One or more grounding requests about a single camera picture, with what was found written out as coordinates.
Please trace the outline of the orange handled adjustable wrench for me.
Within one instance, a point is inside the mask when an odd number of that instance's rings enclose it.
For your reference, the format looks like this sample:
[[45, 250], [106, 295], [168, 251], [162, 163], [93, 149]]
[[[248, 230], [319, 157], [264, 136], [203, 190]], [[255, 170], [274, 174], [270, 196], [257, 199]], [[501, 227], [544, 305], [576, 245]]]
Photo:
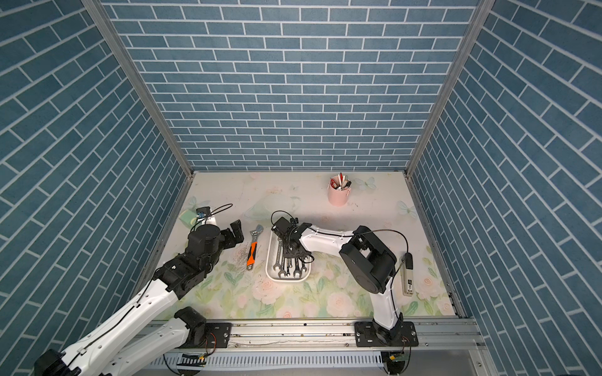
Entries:
[[255, 228], [255, 230], [251, 231], [251, 244], [249, 247], [249, 254], [247, 257], [247, 261], [246, 261], [246, 269], [247, 270], [252, 270], [255, 266], [256, 263], [256, 252], [257, 252], [257, 248], [258, 248], [258, 238], [261, 235], [261, 233], [263, 233], [263, 226], [258, 224]]

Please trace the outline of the large silver open-end wrench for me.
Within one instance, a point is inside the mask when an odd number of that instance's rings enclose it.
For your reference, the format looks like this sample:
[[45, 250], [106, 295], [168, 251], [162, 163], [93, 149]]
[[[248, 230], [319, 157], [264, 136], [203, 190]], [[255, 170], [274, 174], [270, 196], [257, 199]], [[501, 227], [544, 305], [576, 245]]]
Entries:
[[279, 278], [282, 278], [283, 276], [285, 276], [285, 272], [283, 271], [283, 244], [282, 244], [282, 240], [278, 239], [277, 240], [277, 252], [276, 252], [276, 260], [274, 262], [274, 265], [272, 266], [272, 270], [274, 272], [276, 272], [277, 276]]

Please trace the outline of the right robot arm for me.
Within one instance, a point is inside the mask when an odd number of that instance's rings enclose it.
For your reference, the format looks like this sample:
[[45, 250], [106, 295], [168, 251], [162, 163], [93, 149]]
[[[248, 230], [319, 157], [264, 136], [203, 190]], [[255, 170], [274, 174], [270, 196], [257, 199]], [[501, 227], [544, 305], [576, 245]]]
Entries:
[[281, 217], [272, 224], [277, 238], [273, 271], [277, 278], [300, 281], [310, 272], [314, 253], [338, 256], [351, 277], [370, 294], [373, 318], [354, 324], [358, 347], [403, 347], [419, 345], [415, 325], [405, 321], [393, 296], [398, 274], [398, 258], [376, 235], [360, 226], [356, 230], [336, 232], [314, 227], [296, 218]]

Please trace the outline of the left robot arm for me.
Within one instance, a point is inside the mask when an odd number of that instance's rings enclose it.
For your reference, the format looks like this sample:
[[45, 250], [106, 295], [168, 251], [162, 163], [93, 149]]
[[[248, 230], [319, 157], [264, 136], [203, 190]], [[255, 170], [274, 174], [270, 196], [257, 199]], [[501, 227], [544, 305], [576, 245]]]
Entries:
[[66, 349], [49, 349], [34, 363], [36, 375], [133, 375], [173, 349], [216, 347], [207, 320], [190, 306], [143, 338], [158, 315], [177, 304], [213, 271], [221, 252], [244, 241], [241, 222], [222, 230], [214, 222], [188, 234], [185, 251], [158, 267], [119, 310]]

